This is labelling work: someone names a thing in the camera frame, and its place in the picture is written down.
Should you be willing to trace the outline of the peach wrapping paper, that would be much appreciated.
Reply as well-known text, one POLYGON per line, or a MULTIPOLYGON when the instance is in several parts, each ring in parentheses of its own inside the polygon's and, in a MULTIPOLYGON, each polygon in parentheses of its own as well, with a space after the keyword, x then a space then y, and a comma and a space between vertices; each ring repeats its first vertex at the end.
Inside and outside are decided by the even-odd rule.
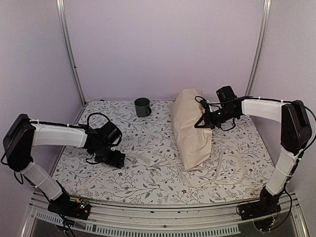
POLYGON ((203 107, 195 100, 201 95, 201 90, 184 89, 170 105, 173 133, 185 171, 202 169, 212 149, 212 130, 195 128, 203 115, 203 107))

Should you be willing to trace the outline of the cream ribbon bow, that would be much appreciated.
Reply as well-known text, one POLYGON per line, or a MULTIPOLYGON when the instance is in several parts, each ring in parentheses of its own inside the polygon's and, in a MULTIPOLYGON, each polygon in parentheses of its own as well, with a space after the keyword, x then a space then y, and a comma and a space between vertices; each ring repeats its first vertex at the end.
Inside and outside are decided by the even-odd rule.
POLYGON ((153 161, 150 158, 148 158, 147 156, 141 154, 141 153, 137 153, 137 152, 129 152, 127 154, 128 156, 131 157, 136 157, 138 159, 140 159, 141 161, 143 161, 148 167, 158 167, 158 165, 162 162, 168 162, 173 168, 176 168, 178 175, 180 176, 180 180, 183 183, 184 186, 188 187, 188 188, 201 188, 201 187, 205 187, 211 184, 217 184, 217 185, 238 185, 240 183, 242 183, 242 181, 244 180, 245 176, 246 176, 246 168, 244 165, 244 162, 242 161, 239 153, 236 150, 232 150, 232 149, 224 149, 220 154, 219 154, 219 159, 218 159, 218 164, 216 167, 216 171, 214 172, 214 176, 209 179, 208 181, 204 181, 198 185, 192 184, 185 176, 185 173, 188 172, 193 172, 193 171, 202 171, 204 170, 204 168, 193 168, 193 170, 189 170, 189 171, 185 171, 185 170, 181 170, 180 166, 174 162, 171 158, 169 157, 163 157, 162 160, 158 160, 158 161, 153 161), (231 156, 234 157, 237 161, 237 164, 239 165, 240 171, 241 171, 241 177, 238 177, 238 180, 234 183, 219 183, 217 182, 217 178, 220 174, 220 170, 221 170, 221 165, 222 165, 222 159, 224 156, 231 156))

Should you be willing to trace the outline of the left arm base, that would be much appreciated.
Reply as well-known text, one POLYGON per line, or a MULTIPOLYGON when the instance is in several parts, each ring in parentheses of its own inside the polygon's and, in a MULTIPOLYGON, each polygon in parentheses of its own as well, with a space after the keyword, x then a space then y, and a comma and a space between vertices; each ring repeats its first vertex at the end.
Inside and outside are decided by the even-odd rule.
POLYGON ((71 200, 66 191, 62 191, 61 196, 55 200, 50 200, 48 211, 61 216, 73 217, 81 220, 87 220, 90 215, 91 206, 89 201, 79 198, 71 200))

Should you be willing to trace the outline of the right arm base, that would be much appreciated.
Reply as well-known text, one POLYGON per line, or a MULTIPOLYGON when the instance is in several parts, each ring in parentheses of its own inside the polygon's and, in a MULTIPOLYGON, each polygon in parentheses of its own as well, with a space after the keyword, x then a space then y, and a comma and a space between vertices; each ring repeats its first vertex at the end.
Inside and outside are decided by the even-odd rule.
POLYGON ((283 191, 277 195, 271 195, 263 188, 260 192, 259 201, 239 203, 236 207, 236 213, 242 220, 256 219, 269 215, 269 218, 255 221, 254 226, 262 232, 271 231, 276 227, 279 212, 281 211, 279 198, 282 194, 283 191))

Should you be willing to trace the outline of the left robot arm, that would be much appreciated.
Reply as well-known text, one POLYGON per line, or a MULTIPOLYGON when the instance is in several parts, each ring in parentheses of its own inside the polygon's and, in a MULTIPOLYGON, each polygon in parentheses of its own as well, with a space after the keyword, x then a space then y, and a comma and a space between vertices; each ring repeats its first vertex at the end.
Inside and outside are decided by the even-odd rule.
POLYGON ((125 154, 116 150, 122 139, 120 129, 108 120, 100 128, 85 124, 53 123, 33 120, 20 114, 3 139, 4 154, 1 163, 20 173, 42 191, 62 214, 70 214, 73 203, 63 187, 32 158, 36 146, 71 146, 85 149, 95 164, 104 163, 122 168, 125 154))

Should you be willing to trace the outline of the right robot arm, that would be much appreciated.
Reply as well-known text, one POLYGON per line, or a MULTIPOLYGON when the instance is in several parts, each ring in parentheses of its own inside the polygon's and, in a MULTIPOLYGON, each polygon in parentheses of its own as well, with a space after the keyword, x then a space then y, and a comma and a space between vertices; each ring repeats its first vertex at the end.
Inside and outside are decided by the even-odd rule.
POLYGON ((280 153, 270 180, 261 191, 262 199, 255 205, 259 215, 274 208, 272 198, 284 192, 304 152, 315 141, 307 113, 311 110, 302 101, 284 101, 267 98, 240 97, 218 102, 219 109, 210 110, 211 104, 203 97, 195 101, 204 109, 195 128, 220 128, 223 123, 241 116, 268 119, 280 124, 280 153))

